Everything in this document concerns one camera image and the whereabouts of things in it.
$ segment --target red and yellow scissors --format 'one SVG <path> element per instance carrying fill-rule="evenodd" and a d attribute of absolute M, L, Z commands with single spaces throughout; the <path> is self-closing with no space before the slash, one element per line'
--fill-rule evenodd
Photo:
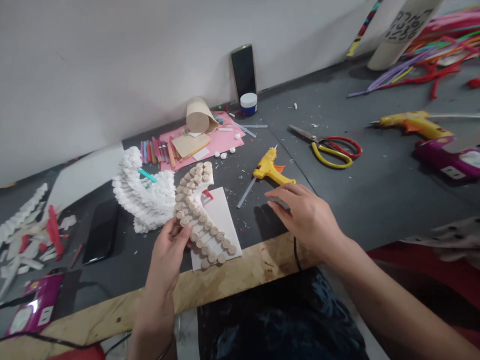
<path fill-rule="evenodd" d="M 316 135 L 313 135 L 307 131 L 302 130 L 299 127 L 289 125 L 289 129 L 295 131 L 296 133 L 302 135 L 304 138 L 310 140 L 311 147 L 313 148 L 313 152 L 315 153 L 316 157 L 318 160 L 320 160 L 323 164 L 334 168 L 334 169 L 346 169 L 349 166 L 353 164 L 353 160 L 358 158 L 360 155 L 362 155 L 362 147 L 356 142 L 353 141 L 352 139 L 344 136 L 327 136 L 327 137 L 318 137 Z M 356 149 L 356 153 L 351 153 L 346 151 L 343 147 L 340 145 L 336 144 L 334 141 L 343 141 L 346 142 L 350 145 L 352 145 Z M 345 161 L 345 164 L 336 164 L 333 162 L 330 162 L 326 160 L 321 154 L 320 151 L 324 153 L 328 153 L 330 155 L 333 155 L 337 158 L 342 159 Z"/>

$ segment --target smartphone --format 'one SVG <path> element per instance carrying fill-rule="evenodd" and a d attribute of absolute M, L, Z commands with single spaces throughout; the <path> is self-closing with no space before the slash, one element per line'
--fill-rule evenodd
<path fill-rule="evenodd" d="M 106 259 L 112 254 L 118 217 L 119 204 L 116 199 L 102 202 L 96 207 L 85 244 L 83 265 Z"/>
<path fill-rule="evenodd" d="M 231 52 L 231 66 L 235 78 L 238 101 L 243 94 L 257 93 L 255 81 L 254 51 L 252 44 L 246 44 Z"/>

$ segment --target beige paper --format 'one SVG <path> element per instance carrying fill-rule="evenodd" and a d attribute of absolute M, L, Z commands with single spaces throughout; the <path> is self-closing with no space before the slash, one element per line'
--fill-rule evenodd
<path fill-rule="evenodd" d="M 183 159 L 191 157 L 197 151 L 206 147 L 210 143 L 210 136 L 206 134 L 201 134 L 197 137 L 182 135 L 174 138 L 171 142 Z"/>
<path fill-rule="evenodd" d="M 201 97 L 191 98 L 186 105 L 186 127 L 193 133 L 211 133 L 219 126 Z"/>

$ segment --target wooden plank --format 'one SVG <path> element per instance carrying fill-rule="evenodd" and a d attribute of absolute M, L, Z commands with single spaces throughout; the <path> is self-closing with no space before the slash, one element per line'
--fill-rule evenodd
<path fill-rule="evenodd" d="M 320 260 L 298 246 L 303 269 Z M 212 266 L 206 271 L 186 271 L 179 276 L 173 293 L 175 313 L 214 302 L 242 291 L 296 273 L 294 239 L 285 233 L 243 249 L 243 256 Z M 54 321 L 42 335 L 76 344 L 93 344 L 132 329 L 142 289 L 103 301 Z M 19 337 L 0 342 L 5 359 L 46 359 L 71 349 L 67 346 Z"/>

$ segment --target paper tube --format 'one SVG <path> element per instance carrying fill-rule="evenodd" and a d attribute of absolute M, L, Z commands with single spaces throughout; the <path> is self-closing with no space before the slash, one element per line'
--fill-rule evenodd
<path fill-rule="evenodd" d="M 211 133 L 219 126 L 201 97 L 190 99 L 186 105 L 186 127 L 192 133 Z"/>

